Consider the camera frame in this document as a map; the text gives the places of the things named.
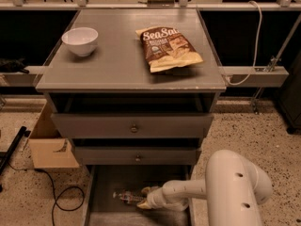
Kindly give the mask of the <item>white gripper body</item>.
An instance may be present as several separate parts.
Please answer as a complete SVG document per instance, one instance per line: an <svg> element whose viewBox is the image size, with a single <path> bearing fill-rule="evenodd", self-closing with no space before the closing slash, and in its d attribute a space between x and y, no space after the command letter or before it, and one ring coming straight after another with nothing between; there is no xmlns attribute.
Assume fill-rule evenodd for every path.
<svg viewBox="0 0 301 226"><path fill-rule="evenodd" d="M163 208L165 205L165 197L161 187L152 187L147 194L147 205L149 209Z"/></svg>

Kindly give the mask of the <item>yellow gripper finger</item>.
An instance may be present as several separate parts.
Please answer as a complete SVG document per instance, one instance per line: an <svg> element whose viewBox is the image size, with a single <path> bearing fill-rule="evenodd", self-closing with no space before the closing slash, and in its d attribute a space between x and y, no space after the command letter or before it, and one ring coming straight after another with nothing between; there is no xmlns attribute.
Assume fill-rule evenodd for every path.
<svg viewBox="0 0 301 226"><path fill-rule="evenodd" d="M146 200L142 200L136 206L140 209L151 209L150 205L148 204L148 202Z"/></svg>
<svg viewBox="0 0 301 226"><path fill-rule="evenodd" d="M159 186L146 186L141 189L141 193L144 196L148 196L148 195L151 195L154 192L156 192L158 189L159 189Z"/></svg>

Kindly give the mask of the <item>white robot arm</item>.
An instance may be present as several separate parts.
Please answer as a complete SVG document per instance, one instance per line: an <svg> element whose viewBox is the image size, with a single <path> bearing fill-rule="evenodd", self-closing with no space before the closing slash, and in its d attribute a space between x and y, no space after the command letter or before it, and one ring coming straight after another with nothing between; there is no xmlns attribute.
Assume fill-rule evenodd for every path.
<svg viewBox="0 0 301 226"><path fill-rule="evenodd" d="M214 152L205 177L171 180L162 186L145 187L141 209L183 211L190 199L207 202L210 226L263 226L259 206L272 196L268 174L259 166L230 150Z"/></svg>

